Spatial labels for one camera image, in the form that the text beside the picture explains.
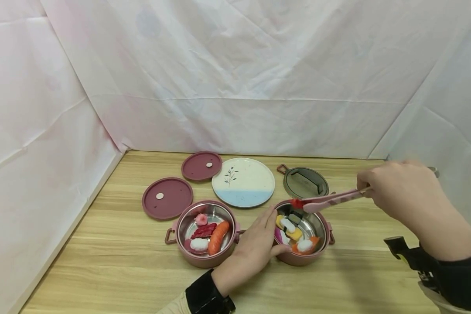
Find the maroon lid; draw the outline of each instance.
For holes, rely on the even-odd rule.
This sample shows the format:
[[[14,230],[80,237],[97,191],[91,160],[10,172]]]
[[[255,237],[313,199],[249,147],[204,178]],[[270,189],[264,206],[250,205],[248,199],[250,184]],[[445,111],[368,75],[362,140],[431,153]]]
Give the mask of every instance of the maroon lid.
[[[187,181],[180,178],[164,178],[150,185],[143,193],[144,212],[158,220],[178,217],[192,205],[194,192]]]
[[[190,155],[181,166],[181,174],[193,181],[207,180],[222,169],[222,158],[213,152],[199,152]]]

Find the white backdrop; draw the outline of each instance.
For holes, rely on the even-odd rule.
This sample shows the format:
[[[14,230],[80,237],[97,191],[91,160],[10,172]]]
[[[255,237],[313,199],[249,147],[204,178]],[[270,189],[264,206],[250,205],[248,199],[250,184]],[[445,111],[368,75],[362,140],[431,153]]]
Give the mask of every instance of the white backdrop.
[[[40,2],[0,0],[0,314],[20,310],[120,156]]]
[[[471,19],[384,136],[379,151],[436,166],[448,197],[471,223]]]
[[[471,221],[471,0],[43,5],[0,1],[0,314],[119,161],[109,134],[121,151],[418,156]]]
[[[367,158],[471,18],[471,0],[43,4],[121,150],[321,157]]]

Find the salmon nigiri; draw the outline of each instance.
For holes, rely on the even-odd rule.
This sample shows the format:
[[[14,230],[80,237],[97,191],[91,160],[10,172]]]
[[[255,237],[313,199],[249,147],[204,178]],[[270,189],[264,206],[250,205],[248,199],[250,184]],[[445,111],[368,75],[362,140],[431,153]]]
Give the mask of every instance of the salmon nigiri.
[[[209,244],[207,246],[207,252],[209,255],[214,255],[220,251],[223,237],[229,231],[229,228],[230,224],[226,221],[220,222],[216,226],[215,231],[213,231],[213,234],[211,235],[211,238],[209,238]]]
[[[318,237],[310,237],[309,240],[304,240],[295,243],[291,250],[300,255],[309,255],[314,253],[314,249],[316,248],[317,243],[319,242]]]

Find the wooden tabletop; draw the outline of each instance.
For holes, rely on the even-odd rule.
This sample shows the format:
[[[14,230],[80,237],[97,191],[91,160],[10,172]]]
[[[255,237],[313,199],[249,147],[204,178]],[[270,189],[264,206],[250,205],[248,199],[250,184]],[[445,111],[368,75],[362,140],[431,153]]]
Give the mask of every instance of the wooden tabletop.
[[[205,270],[165,245],[172,222],[150,219],[142,194],[157,179],[181,177],[188,154],[128,152],[91,205],[68,244],[37,287],[23,314],[153,314]],[[233,156],[222,156],[227,160]],[[330,190],[355,188],[356,173],[381,161],[253,156],[271,169],[276,189],[259,208],[234,209],[243,229],[269,204],[289,199],[279,164],[309,167]],[[211,183],[191,183],[195,199],[216,199]],[[358,199],[323,211],[337,243],[306,267],[272,260],[231,295],[242,314],[437,313],[417,287],[417,274],[392,257],[383,239],[416,238],[400,223]]]

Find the lunch box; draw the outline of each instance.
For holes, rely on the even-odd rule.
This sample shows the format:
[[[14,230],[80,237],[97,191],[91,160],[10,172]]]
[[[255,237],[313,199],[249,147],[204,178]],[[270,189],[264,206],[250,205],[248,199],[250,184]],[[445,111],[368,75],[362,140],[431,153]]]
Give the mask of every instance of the lunch box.
[[[222,246],[217,254],[197,255],[189,252],[184,246],[185,240],[190,238],[197,229],[195,217],[199,214],[207,215],[208,224],[229,222],[229,231],[223,237]],[[180,253],[191,265],[199,268],[213,268],[222,264],[232,254],[234,245],[239,241],[239,234],[243,232],[228,206],[218,201],[200,201],[186,208],[180,217],[173,222],[172,227],[166,232],[164,242],[168,245],[176,243]],[[175,234],[175,239],[170,239],[172,233]]]
[[[279,254],[277,258],[288,265],[305,266],[311,264],[318,259],[326,250],[328,245],[335,244],[335,237],[329,222],[321,215],[320,212],[308,213],[302,209],[293,208],[291,202],[282,201],[275,206],[275,210],[279,215],[288,218],[298,227],[304,235],[310,237],[318,237],[319,242],[315,247],[315,251],[309,255],[300,255],[294,252],[286,252]],[[279,244],[278,239],[274,237],[275,244]]]

